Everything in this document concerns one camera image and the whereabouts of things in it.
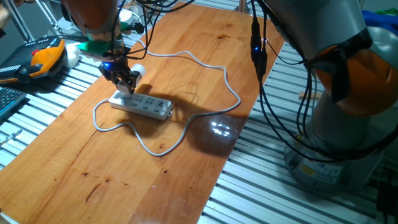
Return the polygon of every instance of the metal slotted surface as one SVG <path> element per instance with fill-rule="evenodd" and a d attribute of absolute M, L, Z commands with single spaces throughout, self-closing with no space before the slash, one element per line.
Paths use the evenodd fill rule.
<path fill-rule="evenodd" d="M 279 56 L 290 63 L 300 61 L 288 44 Z M 277 59 L 264 85 L 275 113 L 291 131 L 297 130 L 298 92 L 305 90 L 306 80 L 303 65 L 287 65 Z M 322 91 L 318 82 L 318 92 Z M 281 129 L 280 133 L 288 138 Z M 376 222 L 378 189 L 365 186 L 357 194 L 322 194 L 306 189 L 285 168 L 284 147 L 257 99 L 198 223 Z"/>
<path fill-rule="evenodd" d="M 14 131 L 23 132 L 1 146 L 0 169 L 8 165 L 58 115 L 78 98 L 99 76 L 99 62 L 80 56 L 73 69 L 62 68 L 55 76 L 33 80 L 21 88 L 26 99 L 0 125 L 0 139 Z"/>

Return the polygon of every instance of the power strip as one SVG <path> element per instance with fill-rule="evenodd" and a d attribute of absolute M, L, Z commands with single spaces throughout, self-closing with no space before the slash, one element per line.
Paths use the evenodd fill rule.
<path fill-rule="evenodd" d="M 150 118 L 166 120 L 172 112 L 172 102 L 139 93 L 125 95 L 116 90 L 109 99 L 113 108 L 136 113 Z"/>

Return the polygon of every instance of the blue led light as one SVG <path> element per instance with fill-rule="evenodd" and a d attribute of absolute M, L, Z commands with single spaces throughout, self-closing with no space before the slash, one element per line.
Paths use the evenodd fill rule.
<path fill-rule="evenodd" d="M 109 68 L 109 66 L 111 66 L 110 63 L 105 63 L 105 62 L 104 62 L 104 65 L 105 65 L 106 68 Z"/>

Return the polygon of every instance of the green component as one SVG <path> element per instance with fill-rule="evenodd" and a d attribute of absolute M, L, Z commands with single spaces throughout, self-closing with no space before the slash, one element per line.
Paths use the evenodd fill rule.
<path fill-rule="evenodd" d="M 387 10 L 378 10 L 378 11 L 376 11 L 376 14 L 379 14 L 379 15 L 395 15 L 395 16 L 398 16 L 398 9 L 396 9 L 396 8 L 390 8 L 390 9 L 387 9 Z"/>
<path fill-rule="evenodd" d="M 120 22 L 120 31 L 126 30 L 129 24 L 127 22 Z"/>
<path fill-rule="evenodd" d="M 109 49 L 110 42 L 88 41 L 79 45 L 80 50 L 93 53 L 95 55 L 104 55 Z"/>

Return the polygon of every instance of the wooden table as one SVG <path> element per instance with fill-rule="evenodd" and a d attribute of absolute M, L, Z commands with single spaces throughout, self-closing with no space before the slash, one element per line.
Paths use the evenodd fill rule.
<path fill-rule="evenodd" d="M 115 91 L 101 77 L 0 171 L 2 212 L 19 223 L 196 223 L 258 96 L 251 22 L 240 12 L 191 5 L 159 21 L 149 48 L 157 54 L 189 50 L 202 62 L 225 65 L 242 99 L 238 109 L 196 120 L 173 153 L 153 157 L 129 128 L 94 128 L 92 109 Z M 284 41 L 267 22 L 269 41 L 279 51 Z M 269 52 L 267 72 L 274 61 Z M 102 128 L 132 122 L 154 152 L 174 144 L 192 114 L 236 102 L 221 70 L 183 57 L 148 55 L 139 63 L 147 74 L 137 92 L 171 100 L 171 119 L 160 122 L 103 105 L 97 122 Z"/>

